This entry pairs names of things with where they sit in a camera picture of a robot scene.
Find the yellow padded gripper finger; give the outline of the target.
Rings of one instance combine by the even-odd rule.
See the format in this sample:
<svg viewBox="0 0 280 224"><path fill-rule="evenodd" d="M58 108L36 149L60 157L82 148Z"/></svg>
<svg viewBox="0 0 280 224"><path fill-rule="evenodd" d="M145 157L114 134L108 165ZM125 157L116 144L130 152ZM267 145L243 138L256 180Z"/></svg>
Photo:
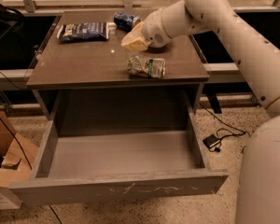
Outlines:
<svg viewBox="0 0 280 224"><path fill-rule="evenodd" d="M132 40L135 40L137 38L142 39L143 38L143 34L142 34L143 25L144 25L144 23L142 21L137 23L135 25L135 27L132 28L132 30L128 34L126 34L124 39L128 40L128 41L132 41Z"/></svg>
<svg viewBox="0 0 280 224"><path fill-rule="evenodd" d="M121 40L121 45L128 51L144 51L148 42L141 33L128 33Z"/></svg>

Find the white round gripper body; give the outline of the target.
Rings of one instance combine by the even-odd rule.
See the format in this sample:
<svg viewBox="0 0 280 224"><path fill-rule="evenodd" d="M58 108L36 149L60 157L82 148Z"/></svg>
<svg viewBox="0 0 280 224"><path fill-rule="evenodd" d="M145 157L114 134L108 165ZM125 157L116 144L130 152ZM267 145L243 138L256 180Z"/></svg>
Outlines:
<svg viewBox="0 0 280 224"><path fill-rule="evenodd" d="M162 20L163 9L160 8L147 16L144 20L141 33L148 41L151 48L160 49L165 47L170 41L171 37L166 34Z"/></svg>

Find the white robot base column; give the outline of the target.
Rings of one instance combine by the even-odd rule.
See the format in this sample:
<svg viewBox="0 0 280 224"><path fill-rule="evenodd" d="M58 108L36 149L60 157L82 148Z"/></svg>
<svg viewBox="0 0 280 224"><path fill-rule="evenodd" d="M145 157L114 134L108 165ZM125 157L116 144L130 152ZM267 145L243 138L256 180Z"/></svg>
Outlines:
<svg viewBox="0 0 280 224"><path fill-rule="evenodd" d="M245 148L235 224L280 224L280 116L258 127Z"/></svg>

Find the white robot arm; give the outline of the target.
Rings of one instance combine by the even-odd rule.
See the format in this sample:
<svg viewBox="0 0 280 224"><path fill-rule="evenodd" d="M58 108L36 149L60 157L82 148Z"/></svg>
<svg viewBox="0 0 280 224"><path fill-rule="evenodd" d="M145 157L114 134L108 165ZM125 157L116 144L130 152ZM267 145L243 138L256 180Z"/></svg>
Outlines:
<svg viewBox="0 0 280 224"><path fill-rule="evenodd" d="M180 35L213 31L272 117L280 115L280 49L240 18L228 0L181 0L150 13L121 41L128 51L163 48Z"/></svg>

